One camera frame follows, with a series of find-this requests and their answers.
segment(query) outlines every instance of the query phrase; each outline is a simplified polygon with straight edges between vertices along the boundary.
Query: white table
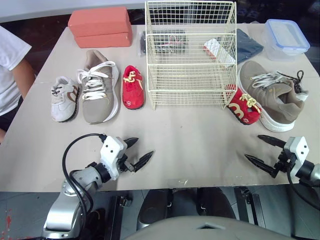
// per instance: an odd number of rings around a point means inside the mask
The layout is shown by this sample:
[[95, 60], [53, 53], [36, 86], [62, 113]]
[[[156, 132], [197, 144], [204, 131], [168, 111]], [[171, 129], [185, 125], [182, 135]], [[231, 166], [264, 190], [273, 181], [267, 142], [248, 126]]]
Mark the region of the white table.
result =
[[[239, 24], [238, 28], [259, 36], [263, 24]], [[127, 65], [135, 65], [146, 75], [146, 58], [137, 55], [138, 33], [143, 29], [142, 25], [132, 26], [131, 47], [99, 49], [116, 62], [121, 75]], [[149, 97], [139, 110], [128, 110], [121, 104], [115, 117], [105, 123], [87, 124], [81, 102], [74, 120], [54, 122], [50, 115], [50, 87], [57, 76], [75, 79], [76, 70], [84, 65], [86, 51], [77, 47], [66, 28], [0, 146], [0, 191], [60, 191], [64, 150], [75, 138], [88, 133], [106, 133], [123, 139], [138, 137], [138, 143], [127, 151], [132, 161], [155, 150], [145, 167], [137, 173], [121, 174], [117, 181], [103, 186], [105, 191], [288, 183], [285, 174], [279, 173], [273, 179], [244, 157], [244, 153], [251, 154], [270, 165], [277, 161], [280, 148], [264, 143], [256, 137], [258, 134], [284, 141], [290, 136], [305, 136], [310, 148], [308, 160], [319, 162], [320, 78], [304, 54], [295, 62], [273, 62], [264, 52], [252, 58], [270, 71], [276, 68], [291, 76], [298, 70], [304, 71], [302, 81], [309, 90], [305, 107], [294, 129], [274, 133], [260, 122], [242, 125], [228, 109], [222, 110], [217, 105], [157, 106], [152, 110]], [[120, 88], [121, 80], [117, 84], [118, 94]], [[67, 156], [67, 169], [82, 169], [98, 162], [101, 146], [98, 137], [78, 142]]]

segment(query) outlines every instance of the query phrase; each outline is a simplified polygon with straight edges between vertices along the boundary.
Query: red shoe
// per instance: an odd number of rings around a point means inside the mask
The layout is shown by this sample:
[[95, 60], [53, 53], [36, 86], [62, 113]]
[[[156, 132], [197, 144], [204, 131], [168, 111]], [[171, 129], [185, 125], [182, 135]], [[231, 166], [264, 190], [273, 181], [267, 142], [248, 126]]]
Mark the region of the red shoe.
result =
[[122, 102], [127, 109], [139, 109], [144, 105], [143, 77], [134, 66], [127, 66], [122, 81]]
[[[228, 84], [226, 89], [236, 89], [236, 86]], [[243, 93], [239, 88], [227, 107], [244, 125], [250, 125], [258, 121], [261, 113], [261, 108], [258, 107], [257, 101], [249, 94]]]

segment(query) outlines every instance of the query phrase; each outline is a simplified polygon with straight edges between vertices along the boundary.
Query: wire basket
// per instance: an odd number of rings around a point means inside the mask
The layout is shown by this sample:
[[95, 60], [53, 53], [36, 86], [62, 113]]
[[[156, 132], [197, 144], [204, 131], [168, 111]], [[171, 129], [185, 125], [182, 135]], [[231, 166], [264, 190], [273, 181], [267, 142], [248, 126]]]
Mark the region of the wire basket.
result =
[[147, 1], [147, 91], [156, 105], [222, 105], [237, 91], [236, 3]]

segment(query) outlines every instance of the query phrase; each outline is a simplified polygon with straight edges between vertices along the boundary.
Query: gray sneaker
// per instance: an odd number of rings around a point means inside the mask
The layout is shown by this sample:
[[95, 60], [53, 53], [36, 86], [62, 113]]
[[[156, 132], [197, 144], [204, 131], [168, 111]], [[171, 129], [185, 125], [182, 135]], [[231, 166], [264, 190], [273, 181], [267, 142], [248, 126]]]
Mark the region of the gray sneaker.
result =
[[113, 61], [108, 61], [98, 50], [86, 52], [84, 70], [77, 71], [77, 79], [82, 84], [83, 116], [89, 124], [106, 122], [117, 113], [115, 86], [118, 77], [119, 71]]
[[285, 132], [295, 126], [304, 102], [297, 98], [292, 80], [268, 73], [255, 61], [242, 66], [238, 79], [239, 88], [260, 104], [260, 120], [268, 130]]

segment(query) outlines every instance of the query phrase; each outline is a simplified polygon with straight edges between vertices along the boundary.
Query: shoe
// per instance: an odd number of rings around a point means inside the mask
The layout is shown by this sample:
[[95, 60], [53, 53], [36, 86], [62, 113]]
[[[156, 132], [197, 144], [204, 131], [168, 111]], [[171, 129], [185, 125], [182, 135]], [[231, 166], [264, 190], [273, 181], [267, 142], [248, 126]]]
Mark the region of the shoe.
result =
[[304, 77], [304, 71], [299, 70], [296, 73], [296, 77], [288, 76], [288, 75], [285, 75], [285, 74], [283, 74], [281, 72], [278, 72], [278, 71], [277, 71], [277, 73], [282, 75], [282, 76], [284, 76], [284, 77], [286, 77], [287, 79], [293, 81], [293, 83], [294, 83], [294, 92], [295, 92], [295, 96], [296, 96], [297, 99], [299, 99], [301, 101], [305, 101], [307, 99], [307, 97], [309, 96], [309, 91], [304, 90], [303, 86], [301, 84], [301, 80]]
[[282, 75], [268, 73], [260, 64], [247, 61], [239, 71], [239, 88], [261, 105], [261, 122], [272, 132], [286, 132], [304, 108], [295, 84]]
[[134, 66], [127, 66], [122, 79], [122, 102], [127, 109], [139, 109], [144, 105], [143, 77]]
[[[226, 89], [236, 89], [236, 85], [228, 84]], [[235, 115], [235, 117], [244, 125], [250, 125], [259, 120], [261, 108], [258, 107], [257, 101], [249, 94], [243, 93], [241, 89], [237, 89], [227, 108]]]
[[51, 116], [56, 122], [71, 120], [77, 111], [79, 87], [70, 78], [59, 76], [51, 87]]
[[113, 61], [108, 61], [98, 50], [86, 52], [84, 70], [77, 71], [82, 84], [83, 117], [89, 124], [110, 120], [118, 111], [115, 86], [119, 71]]

